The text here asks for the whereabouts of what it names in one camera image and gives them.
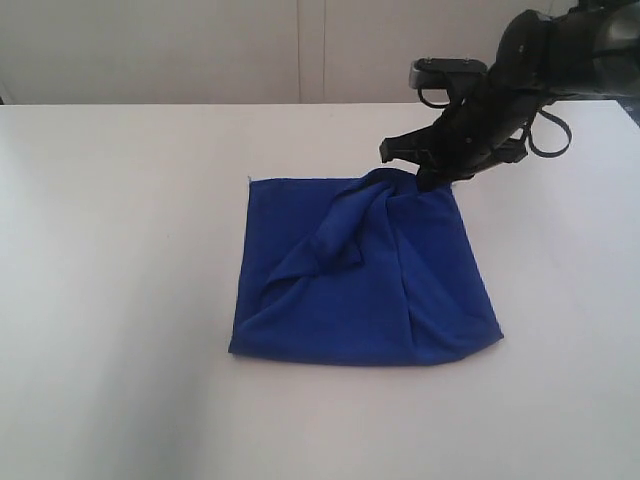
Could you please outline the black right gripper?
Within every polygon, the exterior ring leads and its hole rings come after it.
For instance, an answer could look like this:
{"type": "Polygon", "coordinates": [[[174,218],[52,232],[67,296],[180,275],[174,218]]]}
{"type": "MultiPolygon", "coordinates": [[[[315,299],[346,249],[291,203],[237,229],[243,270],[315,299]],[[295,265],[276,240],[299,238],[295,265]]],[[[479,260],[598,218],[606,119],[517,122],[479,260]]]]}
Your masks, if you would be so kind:
{"type": "Polygon", "coordinates": [[[469,180],[499,164],[495,152],[529,120],[539,103],[540,94],[533,90],[477,87],[431,127],[384,138],[379,146],[381,162],[421,164],[416,173],[421,192],[469,180]]]}

